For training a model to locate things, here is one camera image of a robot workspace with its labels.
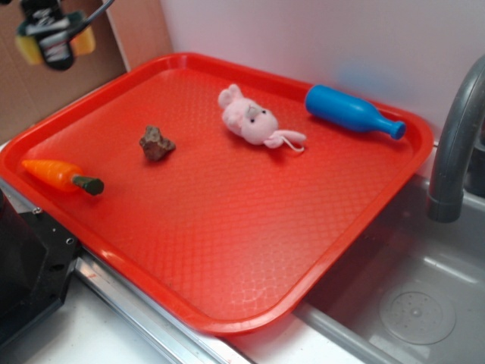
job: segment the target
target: yellow sponge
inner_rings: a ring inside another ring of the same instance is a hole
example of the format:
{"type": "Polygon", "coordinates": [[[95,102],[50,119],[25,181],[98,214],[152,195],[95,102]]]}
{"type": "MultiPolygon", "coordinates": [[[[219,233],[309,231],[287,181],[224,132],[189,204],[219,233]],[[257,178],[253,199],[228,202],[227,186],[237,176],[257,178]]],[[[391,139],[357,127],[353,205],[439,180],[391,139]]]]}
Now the yellow sponge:
{"type": "MultiPolygon", "coordinates": [[[[84,15],[81,11],[68,14],[67,18],[71,23],[78,22],[84,19],[84,15]]],[[[27,22],[23,22],[17,28],[17,35],[15,36],[15,44],[17,49],[22,54],[23,58],[28,64],[40,64],[43,63],[42,55],[33,36],[27,36],[25,29],[27,22]]],[[[70,46],[73,49],[74,55],[87,55],[93,52],[96,48],[96,40],[94,32],[91,27],[87,27],[82,33],[77,35],[70,41],[70,46]]]]}

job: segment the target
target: blue bottle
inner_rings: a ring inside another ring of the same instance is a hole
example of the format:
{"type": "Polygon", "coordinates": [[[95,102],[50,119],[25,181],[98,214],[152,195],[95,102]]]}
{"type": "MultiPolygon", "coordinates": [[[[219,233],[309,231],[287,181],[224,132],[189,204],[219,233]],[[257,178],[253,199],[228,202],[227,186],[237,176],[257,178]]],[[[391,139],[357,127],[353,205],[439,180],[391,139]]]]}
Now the blue bottle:
{"type": "Polygon", "coordinates": [[[313,86],[306,95],[305,107],[314,116],[358,132],[382,131],[396,140],[406,132],[402,121],[386,119],[370,102],[327,86],[313,86]]]}

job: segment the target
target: sink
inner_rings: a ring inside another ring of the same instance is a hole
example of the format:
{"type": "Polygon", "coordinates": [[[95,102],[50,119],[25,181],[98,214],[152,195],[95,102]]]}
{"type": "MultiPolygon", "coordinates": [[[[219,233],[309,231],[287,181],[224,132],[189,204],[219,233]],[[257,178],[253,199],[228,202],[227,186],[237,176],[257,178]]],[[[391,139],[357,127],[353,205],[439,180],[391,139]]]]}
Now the sink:
{"type": "Polygon", "coordinates": [[[485,200],[465,193],[460,219],[437,223],[426,216],[427,184],[414,176],[304,305],[377,353],[369,362],[482,364],[485,200]]]}

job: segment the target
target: stuffed toy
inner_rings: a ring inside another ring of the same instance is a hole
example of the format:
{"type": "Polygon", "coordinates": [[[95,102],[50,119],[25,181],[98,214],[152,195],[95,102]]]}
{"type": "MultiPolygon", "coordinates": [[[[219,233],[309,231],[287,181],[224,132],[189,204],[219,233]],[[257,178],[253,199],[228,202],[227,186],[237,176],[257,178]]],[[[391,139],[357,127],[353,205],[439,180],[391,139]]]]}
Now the stuffed toy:
{"type": "Polygon", "coordinates": [[[286,143],[296,152],[305,150],[304,134],[292,130],[278,130],[278,120],[271,111],[244,97],[237,85],[232,84],[224,89],[219,94],[218,103],[224,110],[222,120],[227,128],[248,143],[256,146],[264,144],[268,148],[277,148],[286,143]]]}

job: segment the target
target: toy carrot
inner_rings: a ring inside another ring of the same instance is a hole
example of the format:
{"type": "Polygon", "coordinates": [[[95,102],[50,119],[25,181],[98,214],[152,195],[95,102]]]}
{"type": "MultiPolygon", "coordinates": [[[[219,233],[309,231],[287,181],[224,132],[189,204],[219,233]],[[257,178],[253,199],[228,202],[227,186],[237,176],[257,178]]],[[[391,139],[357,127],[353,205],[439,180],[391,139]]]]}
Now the toy carrot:
{"type": "Polygon", "coordinates": [[[33,176],[61,191],[72,192],[78,187],[91,195],[103,192],[105,184],[98,178],[83,176],[83,171],[72,163],[51,159],[26,159],[23,167],[33,176]]]}

